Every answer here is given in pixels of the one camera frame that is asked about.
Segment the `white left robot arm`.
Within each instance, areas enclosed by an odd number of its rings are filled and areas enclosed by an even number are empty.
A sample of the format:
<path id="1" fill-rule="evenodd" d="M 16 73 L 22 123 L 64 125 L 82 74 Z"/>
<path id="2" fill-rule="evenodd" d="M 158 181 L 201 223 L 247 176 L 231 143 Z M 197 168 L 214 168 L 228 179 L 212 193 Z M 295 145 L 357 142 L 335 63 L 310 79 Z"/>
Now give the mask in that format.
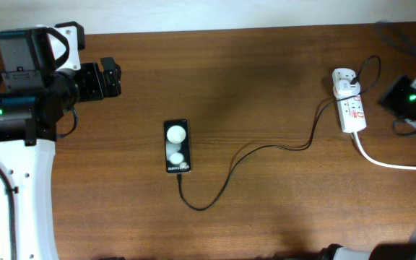
<path id="1" fill-rule="evenodd" d="M 57 259 L 51 174 L 56 125 L 78 103 L 121 94 L 111 57 L 82 63 L 83 26 L 0 32 L 0 259 Z"/>

